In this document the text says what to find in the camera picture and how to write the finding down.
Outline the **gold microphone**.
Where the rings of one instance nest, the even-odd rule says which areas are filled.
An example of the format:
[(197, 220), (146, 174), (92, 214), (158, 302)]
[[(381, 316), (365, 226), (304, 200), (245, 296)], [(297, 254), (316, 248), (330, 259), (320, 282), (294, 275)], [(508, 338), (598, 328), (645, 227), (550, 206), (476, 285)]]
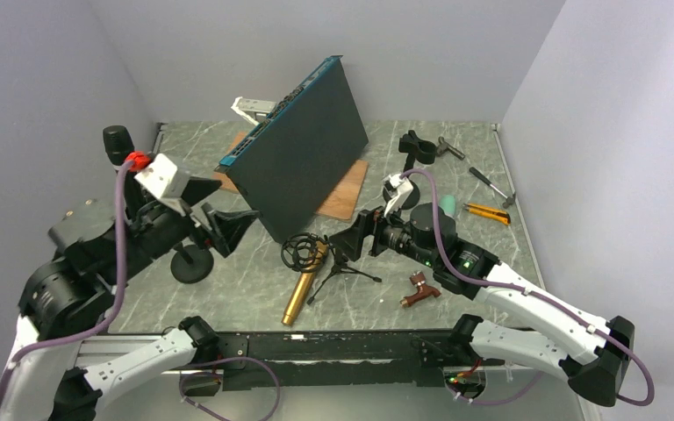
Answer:
[(283, 311), (281, 319), (283, 325), (295, 324), (327, 253), (328, 244), (318, 236), (296, 236), (283, 244), (281, 249), (283, 263), (287, 268), (299, 273)]

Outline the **black tripod shock mount stand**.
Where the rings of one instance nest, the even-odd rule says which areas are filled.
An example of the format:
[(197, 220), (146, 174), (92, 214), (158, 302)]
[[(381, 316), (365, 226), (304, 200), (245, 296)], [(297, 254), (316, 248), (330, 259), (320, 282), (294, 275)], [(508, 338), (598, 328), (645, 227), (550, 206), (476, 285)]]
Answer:
[(311, 232), (301, 232), (287, 238), (281, 245), (281, 260), (283, 264), (301, 274), (315, 275), (319, 268), (331, 258), (333, 265), (329, 275), (321, 282), (316, 291), (306, 300), (312, 305), (317, 294), (326, 282), (336, 275), (360, 275), (373, 282), (382, 282), (378, 276), (370, 275), (348, 265), (348, 258), (327, 236), (318, 236)]

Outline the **black stand with black microphone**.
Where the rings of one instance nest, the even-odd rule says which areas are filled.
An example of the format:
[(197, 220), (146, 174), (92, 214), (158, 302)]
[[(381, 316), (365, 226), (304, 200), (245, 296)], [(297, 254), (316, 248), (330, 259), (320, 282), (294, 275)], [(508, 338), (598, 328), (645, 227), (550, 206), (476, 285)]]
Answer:
[(194, 284), (206, 278), (214, 267), (214, 257), (205, 248), (179, 243), (173, 247), (170, 271), (180, 283)]

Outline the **teal green microphone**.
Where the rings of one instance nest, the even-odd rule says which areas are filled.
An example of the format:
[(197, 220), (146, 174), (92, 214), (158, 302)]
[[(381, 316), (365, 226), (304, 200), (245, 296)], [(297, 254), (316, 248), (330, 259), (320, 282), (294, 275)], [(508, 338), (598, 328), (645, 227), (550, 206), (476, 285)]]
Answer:
[(444, 195), (439, 199), (439, 207), (443, 213), (450, 217), (454, 218), (456, 215), (456, 200), (451, 195)]

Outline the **black round base mic stand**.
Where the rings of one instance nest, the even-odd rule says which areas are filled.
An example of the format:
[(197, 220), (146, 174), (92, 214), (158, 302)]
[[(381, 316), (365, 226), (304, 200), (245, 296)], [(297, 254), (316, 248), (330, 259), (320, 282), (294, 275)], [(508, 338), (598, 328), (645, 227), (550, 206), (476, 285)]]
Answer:
[[(435, 143), (421, 139), (414, 130), (409, 130), (402, 135), (399, 140), (398, 151), (406, 154), (403, 173), (413, 169), (416, 161), (425, 165), (433, 164), (436, 157), (436, 147)], [(419, 203), (419, 188), (415, 182), (410, 181), (414, 190), (400, 210), (411, 209)]]

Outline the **black microphone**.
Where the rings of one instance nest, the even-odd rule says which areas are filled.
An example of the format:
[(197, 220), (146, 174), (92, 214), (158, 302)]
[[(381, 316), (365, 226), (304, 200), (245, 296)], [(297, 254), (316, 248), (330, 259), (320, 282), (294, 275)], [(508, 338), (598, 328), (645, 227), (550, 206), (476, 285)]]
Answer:
[[(125, 158), (135, 151), (131, 135), (123, 125), (107, 126), (103, 129), (102, 135), (107, 157), (112, 166), (119, 169)], [(135, 219), (146, 201), (132, 172), (128, 172), (124, 184), (125, 213), (128, 219)]]

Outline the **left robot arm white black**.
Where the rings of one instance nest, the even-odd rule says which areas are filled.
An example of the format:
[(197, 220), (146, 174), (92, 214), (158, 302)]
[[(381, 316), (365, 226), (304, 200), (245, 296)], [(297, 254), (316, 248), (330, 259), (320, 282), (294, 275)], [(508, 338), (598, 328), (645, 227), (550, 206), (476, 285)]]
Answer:
[(76, 364), (82, 344), (119, 314), (132, 277), (171, 254), (174, 278), (199, 282), (215, 254), (235, 250), (255, 211), (205, 207), (204, 220), (191, 212), (218, 188), (212, 179), (185, 181), (175, 210), (122, 175), (113, 201), (86, 203), (50, 230), (54, 257), (28, 278), (19, 298), (17, 335), (0, 378), (0, 420), (92, 420), (164, 371), (215, 361), (218, 335), (195, 316), (114, 360)]

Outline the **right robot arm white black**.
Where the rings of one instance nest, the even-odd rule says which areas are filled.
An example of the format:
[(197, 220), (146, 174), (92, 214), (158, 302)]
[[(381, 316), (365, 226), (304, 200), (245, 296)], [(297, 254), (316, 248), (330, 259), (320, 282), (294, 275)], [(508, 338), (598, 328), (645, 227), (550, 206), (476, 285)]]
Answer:
[(633, 352), (635, 326), (624, 317), (605, 319), (564, 302), (515, 272), (498, 256), (460, 239), (455, 221), (431, 203), (415, 207), (408, 220), (382, 208), (363, 210), (330, 241), (351, 261), (386, 250), (421, 263), (446, 291), (511, 312), (527, 329), (504, 328), (464, 315), (448, 341), (453, 360), (507, 360), (564, 380), (583, 399), (613, 407)]

